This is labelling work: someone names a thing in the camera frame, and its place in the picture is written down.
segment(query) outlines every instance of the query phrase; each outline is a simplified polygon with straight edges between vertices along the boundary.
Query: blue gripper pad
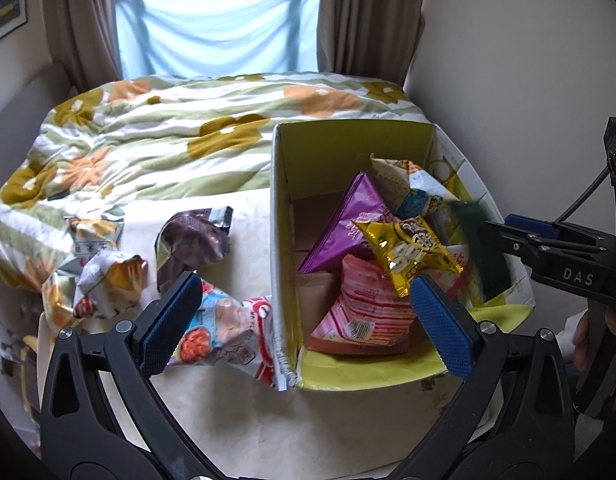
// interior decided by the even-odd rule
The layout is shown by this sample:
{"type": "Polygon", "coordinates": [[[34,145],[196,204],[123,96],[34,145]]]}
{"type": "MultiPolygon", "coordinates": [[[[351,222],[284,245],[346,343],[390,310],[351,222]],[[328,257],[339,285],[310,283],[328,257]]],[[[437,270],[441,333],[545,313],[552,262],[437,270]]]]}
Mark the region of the blue gripper pad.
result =
{"type": "Polygon", "coordinates": [[[410,304],[443,364],[465,381],[474,367],[479,342],[476,321],[465,307],[449,300],[429,276],[412,280],[410,304]]]}
{"type": "Polygon", "coordinates": [[[544,222],[543,220],[537,220],[527,216],[508,215],[505,217],[504,223],[508,227],[522,229],[543,238],[551,238],[552,240],[558,239],[558,231],[554,228],[552,222],[544,222]]]}
{"type": "Polygon", "coordinates": [[[184,272],[160,300],[150,303],[137,318],[133,335],[135,357],[145,377],[164,370],[202,298],[199,276],[184,272]]]}

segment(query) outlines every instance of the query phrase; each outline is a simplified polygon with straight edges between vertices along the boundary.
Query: hand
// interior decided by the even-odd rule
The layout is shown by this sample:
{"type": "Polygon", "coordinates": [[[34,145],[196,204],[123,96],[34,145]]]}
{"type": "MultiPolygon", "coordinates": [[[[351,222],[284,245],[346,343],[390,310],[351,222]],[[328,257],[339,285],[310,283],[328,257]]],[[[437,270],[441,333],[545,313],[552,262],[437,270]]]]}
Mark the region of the hand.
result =
{"type": "MultiPolygon", "coordinates": [[[[608,307],[605,311],[605,323],[614,335],[616,335],[616,308],[608,307]]],[[[576,331],[572,336],[572,344],[574,345],[574,366],[582,372],[587,368],[587,347],[588,347],[588,329],[590,322],[588,313],[583,315],[579,324],[576,326],[576,331]]]]}

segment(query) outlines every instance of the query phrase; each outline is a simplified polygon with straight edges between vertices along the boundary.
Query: purple snack bag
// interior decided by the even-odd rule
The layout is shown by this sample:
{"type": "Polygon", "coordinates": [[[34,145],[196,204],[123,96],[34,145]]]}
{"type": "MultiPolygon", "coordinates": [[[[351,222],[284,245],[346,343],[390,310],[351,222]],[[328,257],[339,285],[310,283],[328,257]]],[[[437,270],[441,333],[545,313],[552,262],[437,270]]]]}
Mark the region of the purple snack bag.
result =
{"type": "Polygon", "coordinates": [[[385,205],[373,181],[363,171],[355,175],[339,207],[299,266],[298,272],[308,274],[318,270],[341,270],[341,261],[346,254],[353,254],[362,260],[372,259],[373,251],[353,220],[398,221],[385,205]]]}

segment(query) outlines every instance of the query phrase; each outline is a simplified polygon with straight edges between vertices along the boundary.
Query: floral striped blanket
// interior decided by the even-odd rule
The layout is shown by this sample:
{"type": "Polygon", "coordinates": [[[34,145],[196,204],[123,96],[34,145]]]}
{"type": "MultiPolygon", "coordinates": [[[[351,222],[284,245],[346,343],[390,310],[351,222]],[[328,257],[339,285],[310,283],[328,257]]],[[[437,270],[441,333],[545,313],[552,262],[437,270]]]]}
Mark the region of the floral striped blanket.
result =
{"type": "Polygon", "coordinates": [[[268,187],[274,126],[324,118],[425,121],[393,84],[324,73],[150,76],[80,94],[50,111],[0,190],[0,275],[40,291],[72,250],[65,217],[268,187]]]}

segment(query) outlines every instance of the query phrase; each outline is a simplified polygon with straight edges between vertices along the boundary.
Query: barcode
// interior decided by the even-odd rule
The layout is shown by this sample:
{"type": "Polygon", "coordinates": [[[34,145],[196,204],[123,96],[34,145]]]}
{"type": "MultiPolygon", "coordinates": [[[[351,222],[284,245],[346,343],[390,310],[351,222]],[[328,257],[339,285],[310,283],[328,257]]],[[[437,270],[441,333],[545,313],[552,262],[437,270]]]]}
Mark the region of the barcode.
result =
{"type": "Polygon", "coordinates": [[[373,332],[374,323],[353,319],[348,323],[348,332],[353,339],[369,339],[373,332]]]}

